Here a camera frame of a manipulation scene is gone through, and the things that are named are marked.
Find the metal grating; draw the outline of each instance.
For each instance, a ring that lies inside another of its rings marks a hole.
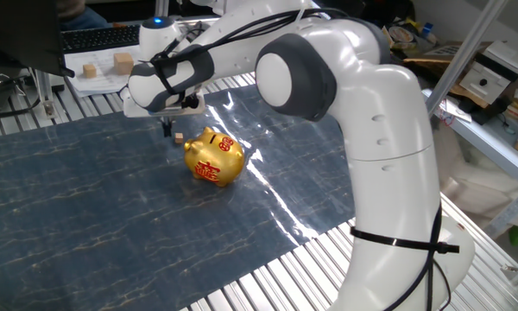
[[[204,93],[255,84],[255,73],[219,79]],[[11,96],[6,111],[29,107],[36,90],[27,97]],[[57,116],[49,119],[39,105],[30,113],[0,118],[0,136],[72,122],[84,117],[120,112],[123,102],[117,93],[79,98],[66,82],[66,90],[54,93]],[[476,256],[467,277],[457,287],[448,310],[518,310],[516,290],[500,268],[518,266],[496,243],[469,220],[443,194],[445,214],[463,224],[476,242]],[[338,296],[351,260],[354,219],[276,258],[248,275],[231,282],[183,311],[326,310]]]
[[[0,118],[0,136],[26,130],[40,129],[56,124],[77,121],[84,117],[98,117],[113,112],[123,111],[123,101],[118,93],[92,95],[80,98],[76,95],[68,80],[65,91],[54,92],[56,116],[46,117],[44,108],[37,105],[30,113],[14,117]],[[204,88],[204,93],[218,92],[228,88],[237,88],[255,84],[255,74],[246,73],[236,77],[219,79]],[[18,111],[31,106],[38,97],[34,87],[26,88],[27,96],[12,95],[2,111]]]
[[[447,310],[518,310],[518,291],[499,271],[503,264],[517,263],[441,196],[444,213],[463,224],[476,242],[474,264]],[[344,222],[182,310],[326,310],[351,260],[354,224],[354,219]]]

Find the keyboard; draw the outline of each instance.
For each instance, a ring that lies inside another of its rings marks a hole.
[[[63,53],[81,53],[138,45],[140,25],[109,29],[64,31]]]

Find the wooden cube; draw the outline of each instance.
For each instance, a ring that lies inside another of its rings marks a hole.
[[[96,78],[96,67],[93,64],[83,65],[83,73],[87,79]]]
[[[184,136],[182,133],[174,133],[174,143],[183,144]]]
[[[132,67],[135,65],[129,53],[115,53],[113,63],[118,75],[130,74]]]

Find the shelf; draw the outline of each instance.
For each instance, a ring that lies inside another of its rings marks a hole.
[[[518,151],[513,147],[518,139],[518,125],[510,120],[507,122],[515,130],[514,135],[507,133],[502,127],[502,121],[497,118],[485,125],[455,118],[451,128],[518,180]]]

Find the blue marble mat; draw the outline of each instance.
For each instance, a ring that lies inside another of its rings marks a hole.
[[[206,96],[246,167],[192,178],[155,119],[121,113],[0,137],[0,306],[177,310],[354,215],[335,120],[271,111],[254,87]]]

